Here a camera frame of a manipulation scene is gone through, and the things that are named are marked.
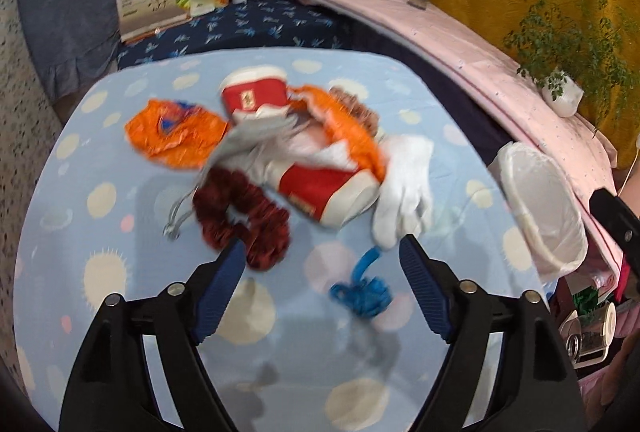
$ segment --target blue rubber object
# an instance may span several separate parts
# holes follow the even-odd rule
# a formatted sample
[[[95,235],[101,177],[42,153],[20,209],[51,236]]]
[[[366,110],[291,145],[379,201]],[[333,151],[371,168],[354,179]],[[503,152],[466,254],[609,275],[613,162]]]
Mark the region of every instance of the blue rubber object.
[[[367,268],[379,257],[380,250],[376,247],[371,248],[353,268],[351,285],[338,283],[329,290],[331,298],[364,319],[372,319],[379,315],[393,300],[391,291],[382,279],[364,277]]]
[[[191,328],[191,335],[200,345],[207,336],[216,332],[222,315],[225,313],[231,295],[236,290],[244,267],[246,265],[246,253],[244,243],[238,240],[229,250],[222,264],[213,275],[213,278],[203,295],[196,302],[196,320]]]
[[[449,320],[449,298],[429,271],[427,254],[415,240],[400,240],[400,266],[430,330],[448,341],[454,328]]]

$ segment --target orange snack wrapper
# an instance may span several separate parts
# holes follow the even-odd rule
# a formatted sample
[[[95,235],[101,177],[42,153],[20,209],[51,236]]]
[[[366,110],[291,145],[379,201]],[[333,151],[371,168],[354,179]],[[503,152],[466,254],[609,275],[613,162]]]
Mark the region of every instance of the orange snack wrapper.
[[[332,143],[345,140],[351,159],[361,170],[370,170],[382,184],[385,179],[385,163],[378,145],[347,107],[322,88],[306,84],[289,87],[306,104],[306,109],[323,123],[324,132]],[[295,99],[291,102],[299,105]]]
[[[124,129],[147,159],[174,169],[200,169],[226,128],[226,121],[199,105],[150,99]]]

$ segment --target polka dot tablecloth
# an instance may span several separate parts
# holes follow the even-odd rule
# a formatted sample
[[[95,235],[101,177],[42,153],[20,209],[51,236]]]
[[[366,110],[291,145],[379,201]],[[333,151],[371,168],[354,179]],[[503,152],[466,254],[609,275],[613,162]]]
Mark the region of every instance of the polka dot tablecloth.
[[[169,208],[193,173],[137,155],[123,126],[149,98],[197,102],[222,113],[218,84],[241,66],[279,65],[292,85],[337,85],[380,114],[386,133],[434,141],[434,224],[420,237],[433,258],[489,293],[519,296],[540,281],[513,217],[461,131],[401,63],[322,49],[238,49],[143,65],[100,80],[64,129],[36,187],[15,272],[15,333],[33,405],[57,429],[66,380],[97,307],[113,291],[155,296],[216,253],[189,220],[162,235]],[[286,202],[273,195],[279,202]],[[340,231],[291,209],[292,242],[267,273],[246,271],[217,333],[199,346],[241,432],[404,432],[438,373],[447,346],[428,329],[398,261],[383,253],[370,275],[394,295],[370,322],[328,296],[373,245],[371,210]],[[158,349],[145,338],[162,416],[179,424]],[[489,347],[469,420],[486,405],[499,347]]]

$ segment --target trash can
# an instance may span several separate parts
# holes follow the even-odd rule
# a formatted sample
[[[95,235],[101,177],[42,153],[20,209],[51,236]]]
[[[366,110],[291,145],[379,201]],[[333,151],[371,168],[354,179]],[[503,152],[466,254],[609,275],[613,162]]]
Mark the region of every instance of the trash can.
[[[575,271],[587,255],[587,236],[564,170],[523,143],[506,144],[488,168],[529,244],[540,280]]]

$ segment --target scrunchie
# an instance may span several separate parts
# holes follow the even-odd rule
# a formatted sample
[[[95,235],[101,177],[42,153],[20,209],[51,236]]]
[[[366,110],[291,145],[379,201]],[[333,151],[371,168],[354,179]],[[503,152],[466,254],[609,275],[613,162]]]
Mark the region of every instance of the scrunchie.
[[[231,222],[229,207],[244,215],[247,225]],[[242,172],[213,167],[193,194],[193,209],[202,236],[215,250],[239,238],[246,246],[251,269],[267,271],[284,258],[289,247],[289,212],[271,202]]]

